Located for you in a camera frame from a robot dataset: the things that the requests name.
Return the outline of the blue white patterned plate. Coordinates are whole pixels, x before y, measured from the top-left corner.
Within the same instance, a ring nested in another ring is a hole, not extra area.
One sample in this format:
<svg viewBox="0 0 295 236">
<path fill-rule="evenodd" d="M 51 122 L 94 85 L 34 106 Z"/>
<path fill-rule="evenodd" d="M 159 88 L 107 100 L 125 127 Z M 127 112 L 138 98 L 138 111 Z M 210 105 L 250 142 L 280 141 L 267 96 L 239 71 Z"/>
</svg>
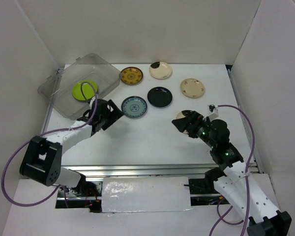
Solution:
<svg viewBox="0 0 295 236">
<path fill-rule="evenodd" d="M 147 112 L 146 101 L 139 96 L 130 96 L 121 104 L 123 114 L 128 118 L 141 118 Z"/>
</svg>

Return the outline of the lime green plate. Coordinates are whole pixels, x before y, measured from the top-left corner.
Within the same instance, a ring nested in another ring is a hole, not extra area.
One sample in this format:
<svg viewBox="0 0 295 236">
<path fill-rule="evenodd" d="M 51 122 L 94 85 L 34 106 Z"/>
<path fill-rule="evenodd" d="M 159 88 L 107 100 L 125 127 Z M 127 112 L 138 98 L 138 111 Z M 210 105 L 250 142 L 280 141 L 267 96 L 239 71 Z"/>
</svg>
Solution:
<svg viewBox="0 0 295 236">
<path fill-rule="evenodd" d="M 72 89 L 73 97 L 81 102 L 86 102 L 92 99 L 95 95 L 93 88 L 90 86 L 92 85 L 95 91 L 98 91 L 97 84 L 92 80 L 82 80 L 75 84 Z"/>
</svg>

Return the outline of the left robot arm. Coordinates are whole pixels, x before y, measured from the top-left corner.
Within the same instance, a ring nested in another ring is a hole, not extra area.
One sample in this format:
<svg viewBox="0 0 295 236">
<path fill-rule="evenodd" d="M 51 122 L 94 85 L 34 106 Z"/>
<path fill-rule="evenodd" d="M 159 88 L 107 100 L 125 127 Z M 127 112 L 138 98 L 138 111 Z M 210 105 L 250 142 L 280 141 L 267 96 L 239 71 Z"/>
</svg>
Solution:
<svg viewBox="0 0 295 236">
<path fill-rule="evenodd" d="M 20 166 L 20 174 L 45 186 L 64 185 L 76 196 L 98 195 L 95 183 L 77 171 L 62 167 L 62 156 L 79 142 L 106 130 L 123 116 L 112 100 L 98 99 L 70 127 L 33 137 Z"/>
</svg>

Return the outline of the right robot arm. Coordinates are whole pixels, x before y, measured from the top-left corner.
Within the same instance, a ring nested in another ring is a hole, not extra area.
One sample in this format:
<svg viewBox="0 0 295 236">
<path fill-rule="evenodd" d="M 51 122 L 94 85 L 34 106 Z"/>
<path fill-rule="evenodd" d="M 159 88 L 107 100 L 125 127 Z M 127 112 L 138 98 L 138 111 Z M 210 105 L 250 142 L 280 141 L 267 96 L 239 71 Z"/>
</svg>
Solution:
<svg viewBox="0 0 295 236">
<path fill-rule="evenodd" d="M 204 181 L 208 192 L 219 192 L 243 219 L 242 234 L 250 236 L 286 236 L 292 218 L 281 211 L 255 181 L 247 164 L 230 142 L 226 122 L 203 117 L 192 111 L 172 120 L 181 133 L 199 138 L 210 147 L 210 155 L 217 167 L 206 172 Z"/>
</svg>

